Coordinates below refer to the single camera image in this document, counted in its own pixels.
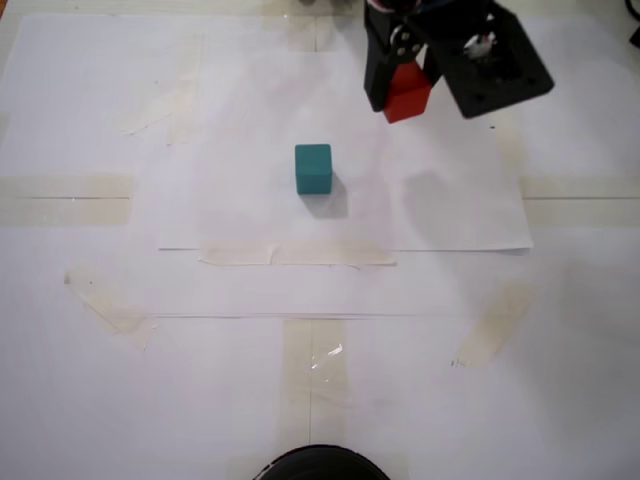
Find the masking tape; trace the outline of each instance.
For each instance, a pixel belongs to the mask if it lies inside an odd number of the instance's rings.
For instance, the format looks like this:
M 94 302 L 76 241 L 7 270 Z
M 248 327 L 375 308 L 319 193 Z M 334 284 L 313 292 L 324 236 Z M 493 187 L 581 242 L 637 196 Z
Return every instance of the masking tape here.
M 274 458 L 310 442 L 311 320 L 284 320 L 282 389 Z
M 526 200 L 524 209 L 535 227 L 640 227 L 640 199 Z
M 311 322 L 310 443 L 345 446 L 349 402 L 345 322 Z
M 0 227 L 126 225 L 130 214 L 127 199 L 0 198 Z
M 207 244 L 200 261 L 212 265 L 387 265 L 396 261 L 371 242 Z
M 149 317 L 127 305 L 124 297 L 95 272 L 86 267 L 68 270 L 64 283 L 115 331 L 130 337 L 145 349 L 155 324 Z
M 262 16 L 341 16 L 364 9 L 355 0 L 263 0 Z
M 171 102 L 168 145 L 187 143 L 191 138 L 203 47 L 204 35 L 193 35 L 183 45 L 178 85 Z
M 640 198 L 638 177 L 523 176 L 524 199 L 542 198 Z
M 486 367 L 527 314 L 533 298 L 534 289 L 530 285 L 507 284 L 458 348 L 453 366 Z
M 0 177 L 0 198 L 130 199 L 134 185 L 133 177 L 121 175 Z

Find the black bracket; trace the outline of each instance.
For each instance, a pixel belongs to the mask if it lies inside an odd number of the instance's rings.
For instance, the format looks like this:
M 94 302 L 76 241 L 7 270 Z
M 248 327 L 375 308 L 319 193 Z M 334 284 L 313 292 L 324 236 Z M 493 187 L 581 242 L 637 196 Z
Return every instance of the black bracket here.
M 365 90 L 384 108 L 398 65 L 427 47 L 423 71 L 442 76 L 467 118 L 549 92 L 553 80 L 517 17 L 494 0 L 433 0 L 411 11 L 385 13 L 365 5 L 369 38 Z M 476 45 L 486 54 L 472 54 Z

